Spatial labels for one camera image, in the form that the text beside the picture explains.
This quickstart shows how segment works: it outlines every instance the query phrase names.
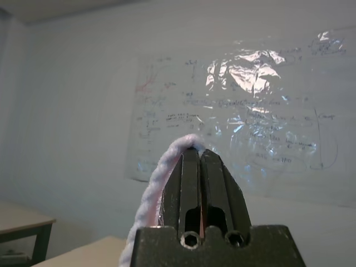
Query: whiteboard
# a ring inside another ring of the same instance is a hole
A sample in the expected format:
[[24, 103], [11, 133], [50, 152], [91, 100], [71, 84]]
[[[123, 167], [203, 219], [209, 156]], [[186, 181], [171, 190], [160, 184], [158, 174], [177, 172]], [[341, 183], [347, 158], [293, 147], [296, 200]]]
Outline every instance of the whiteboard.
[[126, 176], [196, 133], [243, 192], [356, 207], [356, 30], [143, 55]]

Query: ceiling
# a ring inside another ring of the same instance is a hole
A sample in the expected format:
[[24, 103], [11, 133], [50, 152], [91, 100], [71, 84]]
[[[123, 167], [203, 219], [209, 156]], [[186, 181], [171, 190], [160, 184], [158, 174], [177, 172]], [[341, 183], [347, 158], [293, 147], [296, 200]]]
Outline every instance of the ceiling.
[[0, 8], [29, 23], [120, 2], [124, 0], [0, 0]]

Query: white wall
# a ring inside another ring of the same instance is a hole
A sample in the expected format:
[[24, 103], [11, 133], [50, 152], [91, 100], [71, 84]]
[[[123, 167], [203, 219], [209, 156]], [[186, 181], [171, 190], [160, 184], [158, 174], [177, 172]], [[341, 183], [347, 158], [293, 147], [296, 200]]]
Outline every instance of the white wall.
[[[341, 2], [144, 1], [29, 26], [0, 151], [0, 197], [58, 219], [49, 257], [106, 235], [124, 238], [146, 186], [124, 178], [139, 53], [356, 24], [354, 1]], [[257, 204], [248, 205], [254, 223], [273, 221], [254, 221]], [[298, 214], [286, 216], [302, 233]], [[302, 243], [308, 266], [345, 257], [334, 246], [308, 249]]]

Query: table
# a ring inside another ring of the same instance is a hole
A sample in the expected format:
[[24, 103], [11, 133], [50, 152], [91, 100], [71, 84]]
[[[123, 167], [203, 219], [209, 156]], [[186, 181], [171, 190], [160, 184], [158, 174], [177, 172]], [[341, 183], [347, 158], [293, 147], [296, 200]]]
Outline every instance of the table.
[[55, 221], [25, 207], [0, 201], [0, 243], [36, 235], [31, 264], [40, 263], [46, 259]]
[[117, 267], [125, 240], [108, 236], [92, 244], [74, 249], [34, 267]]

